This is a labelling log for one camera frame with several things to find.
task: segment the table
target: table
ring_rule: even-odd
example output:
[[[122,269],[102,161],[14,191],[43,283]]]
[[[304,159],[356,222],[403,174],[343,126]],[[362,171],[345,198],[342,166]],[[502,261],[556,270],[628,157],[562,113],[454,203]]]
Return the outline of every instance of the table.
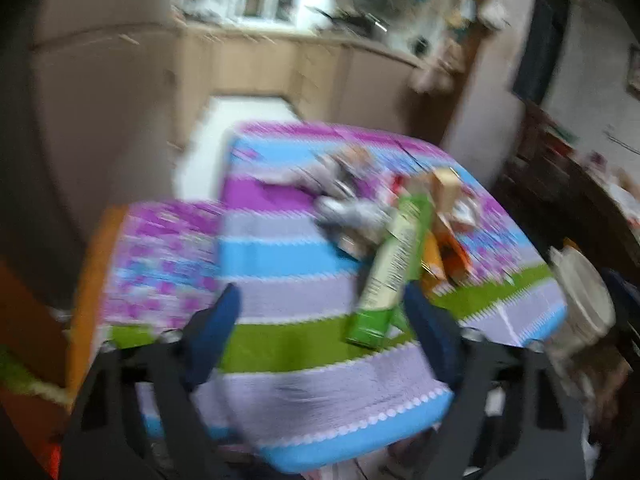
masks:
[[[104,258],[116,220],[122,220],[121,211],[108,215],[80,287],[71,385],[79,382],[82,362],[88,366],[88,333],[95,326],[102,330],[93,336],[94,348],[109,323],[180,326],[220,286],[235,282],[241,319],[221,373],[194,394],[213,436],[240,433],[277,468],[300,472],[383,447],[440,420],[452,393],[433,377],[410,334],[396,333],[379,351],[344,342],[358,264],[318,230],[310,197],[289,188],[266,190],[255,179],[347,142],[366,145],[394,171],[451,166],[477,193],[481,229],[460,237],[472,255],[473,276],[464,286],[439,288],[438,306],[462,325],[513,345],[545,338],[562,321],[564,298],[544,261],[495,200],[441,150],[336,125],[254,123],[236,134],[221,203],[133,206],[106,274]],[[153,269],[141,270],[149,261]],[[104,284],[102,298],[97,283]],[[140,388],[139,394],[148,430],[161,431],[151,392]]]

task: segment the countertop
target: countertop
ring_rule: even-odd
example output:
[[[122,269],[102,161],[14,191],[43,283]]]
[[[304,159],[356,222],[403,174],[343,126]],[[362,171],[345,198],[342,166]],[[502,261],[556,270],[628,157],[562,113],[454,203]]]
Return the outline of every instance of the countertop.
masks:
[[[380,54],[397,61],[401,61],[412,66],[420,66],[422,60],[412,54],[389,48],[379,41],[359,38],[357,36],[346,36],[336,32],[326,34],[316,34],[304,30],[283,30],[277,28],[257,28],[257,27],[236,27],[231,25],[215,25],[213,23],[183,22],[176,20],[179,29],[196,29],[205,33],[220,36],[248,36],[250,38],[271,38],[273,40],[290,40],[305,43],[330,44],[340,46],[352,46],[363,50],[368,50],[374,54]]]

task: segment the white bucket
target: white bucket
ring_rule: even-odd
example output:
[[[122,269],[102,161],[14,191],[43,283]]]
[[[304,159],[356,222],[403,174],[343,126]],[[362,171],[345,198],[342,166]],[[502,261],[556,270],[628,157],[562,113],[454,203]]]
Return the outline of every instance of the white bucket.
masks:
[[[598,271],[572,247],[550,250],[552,270],[564,290],[567,316],[548,340],[549,353],[558,360],[590,346],[609,332],[616,314]]]

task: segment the picture frame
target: picture frame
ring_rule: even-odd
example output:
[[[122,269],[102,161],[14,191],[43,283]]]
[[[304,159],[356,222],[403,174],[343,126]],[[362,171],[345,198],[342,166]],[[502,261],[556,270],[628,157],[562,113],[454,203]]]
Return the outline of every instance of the picture frame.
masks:
[[[629,65],[626,72],[626,91],[640,99],[640,46],[629,47]]]

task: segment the floor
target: floor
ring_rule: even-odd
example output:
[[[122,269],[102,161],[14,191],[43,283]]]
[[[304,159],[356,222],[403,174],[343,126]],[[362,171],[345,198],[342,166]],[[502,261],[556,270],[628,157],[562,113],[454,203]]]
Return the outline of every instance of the floor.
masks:
[[[226,147],[232,126],[242,121],[299,121],[279,98],[212,97],[190,145],[179,157],[174,173],[176,198],[215,200],[220,193]]]

